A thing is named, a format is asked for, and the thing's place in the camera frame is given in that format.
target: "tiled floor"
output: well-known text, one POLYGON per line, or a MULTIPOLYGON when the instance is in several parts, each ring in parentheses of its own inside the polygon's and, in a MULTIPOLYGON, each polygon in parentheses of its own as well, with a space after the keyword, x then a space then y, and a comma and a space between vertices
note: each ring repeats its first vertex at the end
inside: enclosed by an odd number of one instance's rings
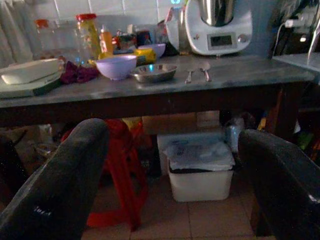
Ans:
MULTIPOLYGON (((107 191, 99 192, 96 210, 117 204, 115 192, 107 191)), ((252 188, 242 172, 233 176, 228 199, 207 202, 175 202, 168 177, 161 177, 150 186, 142 226, 137 231, 130 233, 126 224, 89 228, 82 240, 254 240, 249 223, 252 200, 252 188)))

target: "plastic container lid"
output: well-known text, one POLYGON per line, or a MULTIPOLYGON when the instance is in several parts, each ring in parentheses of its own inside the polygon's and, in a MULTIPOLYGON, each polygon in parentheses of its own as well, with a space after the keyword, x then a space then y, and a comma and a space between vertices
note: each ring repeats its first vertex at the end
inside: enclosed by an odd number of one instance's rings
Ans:
POLYGON ((49 21, 47 19, 37 19, 34 22, 35 22, 36 27, 38 29, 48 28, 49 27, 49 25, 48 25, 49 21))
POLYGON ((85 21, 97 18, 95 13, 85 13, 85 14, 78 14, 75 16, 78 21, 85 21))

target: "purple bowl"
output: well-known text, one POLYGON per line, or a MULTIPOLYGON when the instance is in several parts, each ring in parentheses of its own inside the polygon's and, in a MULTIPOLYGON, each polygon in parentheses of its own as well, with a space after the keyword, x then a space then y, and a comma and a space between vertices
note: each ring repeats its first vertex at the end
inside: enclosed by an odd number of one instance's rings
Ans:
POLYGON ((122 80, 136 68, 137 57, 133 55, 115 56, 97 60, 95 63, 103 76, 111 80, 122 80))
POLYGON ((153 49, 153 51, 155 52, 156 58, 159 59, 165 53, 166 44, 159 43, 159 44, 142 45, 142 46, 139 46, 139 49, 153 49))

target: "kitchen table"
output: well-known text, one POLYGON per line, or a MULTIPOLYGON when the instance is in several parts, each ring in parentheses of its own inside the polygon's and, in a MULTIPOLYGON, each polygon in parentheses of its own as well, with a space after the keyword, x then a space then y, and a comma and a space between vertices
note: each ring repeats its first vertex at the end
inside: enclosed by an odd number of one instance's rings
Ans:
MULTIPOLYGON (((257 56, 175 56, 159 62, 178 66, 172 81, 139 84, 132 78, 99 77, 61 86, 43 96, 1 99, 0 126, 259 108, 269 110, 266 130, 290 140, 304 84, 315 78, 309 71, 257 56), (205 62, 211 65, 212 82, 196 71, 192 82, 185 84, 188 70, 205 62)), ((259 230, 252 216, 251 224, 259 230)))

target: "stainless steel bowl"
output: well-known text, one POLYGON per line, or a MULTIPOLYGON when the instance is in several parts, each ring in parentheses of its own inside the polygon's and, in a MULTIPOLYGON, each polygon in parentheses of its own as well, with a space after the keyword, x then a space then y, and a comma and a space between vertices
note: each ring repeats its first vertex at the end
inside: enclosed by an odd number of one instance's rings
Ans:
POLYGON ((149 64, 137 67, 131 75, 139 83, 158 83, 171 80, 177 70, 172 64, 149 64))

